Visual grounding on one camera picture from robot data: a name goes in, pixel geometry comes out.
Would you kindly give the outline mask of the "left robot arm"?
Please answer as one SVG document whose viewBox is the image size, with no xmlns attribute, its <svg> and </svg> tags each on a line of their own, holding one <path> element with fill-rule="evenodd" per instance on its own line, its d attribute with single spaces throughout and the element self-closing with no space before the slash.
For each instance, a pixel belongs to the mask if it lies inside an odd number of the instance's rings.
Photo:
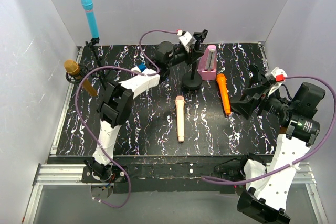
<svg viewBox="0 0 336 224">
<path fill-rule="evenodd" d="M 114 145 L 120 127 L 128 120 L 134 98 L 146 90 L 161 84 L 170 74 L 170 68 L 182 62 L 191 65 L 189 72 L 182 76 L 182 86 L 186 90 L 196 90 L 202 85 L 202 77 L 197 73 L 197 61 L 204 54 L 201 41 L 185 49 L 182 43 L 177 45 L 169 41 L 161 42 L 151 60 L 156 65 L 144 69 L 144 75 L 136 75 L 124 82 L 111 81 L 107 84 L 102 102 L 98 107 L 100 115 L 100 133 L 97 148 L 92 160 L 84 163 L 93 178 L 101 182 L 111 180 Z"/>
</svg>

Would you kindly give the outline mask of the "black tripod mic stand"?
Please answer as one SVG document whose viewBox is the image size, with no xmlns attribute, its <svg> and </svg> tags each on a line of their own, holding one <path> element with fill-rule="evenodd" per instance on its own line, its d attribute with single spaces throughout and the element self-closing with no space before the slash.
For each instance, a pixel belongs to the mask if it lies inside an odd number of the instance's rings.
<svg viewBox="0 0 336 224">
<path fill-rule="evenodd" d="M 91 41 L 90 42 L 87 42 L 86 41 L 86 46 L 89 47 L 91 49 L 91 52 L 93 53 L 94 55 L 94 58 L 96 60 L 96 64 L 98 67 L 102 67 L 102 64 L 101 64 L 101 60 L 100 58 L 98 57 L 97 53 L 96 53 L 96 50 L 95 50 L 95 45 L 97 43 L 99 43 L 100 39 L 99 38 L 91 38 Z M 108 83 L 107 82 L 107 76 L 105 74 L 105 71 L 104 70 L 101 70 L 101 71 L 98 71 L 97 72 L 97 77 L 99 78 L 100 82 L 101 82 L 101 85 L 104 89 L 106 89 L 106 84 Z"/>
</svg>

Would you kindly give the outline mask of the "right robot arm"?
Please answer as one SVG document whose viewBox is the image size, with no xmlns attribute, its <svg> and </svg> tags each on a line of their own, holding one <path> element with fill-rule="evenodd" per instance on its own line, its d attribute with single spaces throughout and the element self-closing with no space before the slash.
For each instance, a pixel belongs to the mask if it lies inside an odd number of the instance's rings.
<svg viewBox="0 0 336 224">
<path fill-rule="evenodd" d="M 247 180 L 237 209 L 259 223 L 289 223 L 285 213 L 288 191 L 299 169 L 292 162 L 303 157 L 314 144 L 320 124 L 313 119 L 325 90 L 304 82 L 294 98 L 282 98 L 281 82 L 253 80 L 239 100 L 232 102 L 234 112 L 248 119 L 255 109 L 278 117 L 280 132 L 272 161 L 266 165 L 255 154 L 245 155 L 241 169 Z"/>
</svg>

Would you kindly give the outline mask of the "pink microphone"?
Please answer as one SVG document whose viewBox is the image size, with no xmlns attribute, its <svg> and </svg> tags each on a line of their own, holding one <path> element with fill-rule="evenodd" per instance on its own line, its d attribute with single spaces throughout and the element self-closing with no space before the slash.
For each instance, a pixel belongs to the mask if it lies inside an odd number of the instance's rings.
<svg viewBox="0 0 336 224">
<path fill-rule="evenodd" d="M 176 106 L 176 120 L 177 120 L 177 137 L 178 142 L 184 142 L 184 105 L 185 100 L 182 95 L 179 95 L 175 99 Z"/>
</svg>

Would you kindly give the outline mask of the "blue microphone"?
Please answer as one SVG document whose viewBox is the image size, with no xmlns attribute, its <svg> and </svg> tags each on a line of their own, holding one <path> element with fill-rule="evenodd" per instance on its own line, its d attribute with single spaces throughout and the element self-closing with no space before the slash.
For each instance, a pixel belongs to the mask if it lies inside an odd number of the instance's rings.
<svg viewBox="0 0 336 224">
<path fill-rule="evenodd" d="M 86 13 L 88 25 L 91 31 L 91 36 L 94 39 L 98 39 L 99 31 L 93 10 L 93 0 L 81 0 L 81 4 Z"/>
</svg>

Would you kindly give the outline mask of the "black round-base mic stand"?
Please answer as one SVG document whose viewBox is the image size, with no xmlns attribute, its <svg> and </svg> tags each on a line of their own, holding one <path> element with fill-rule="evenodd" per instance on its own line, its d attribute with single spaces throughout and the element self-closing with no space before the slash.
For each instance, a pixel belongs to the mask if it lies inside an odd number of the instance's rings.
<svg viewBox="0 0 336 224">
<path fill-rule="evenodd" d="M 201 32 L 194 32 L 193 37 L 195 38 L 195 43 L 203 43 L 206 36 L 208 34 L 208 30 L 204 29 Z M 182 84 L 185 89 L 188 90 L 196 90 L 202 85 L 202 78 L 200 74 L 197 72 L 198 60 L 194 63 L 187 63 L 191 65 L 191 71 L 184 74 L 182 77 Z"/>
</svg>

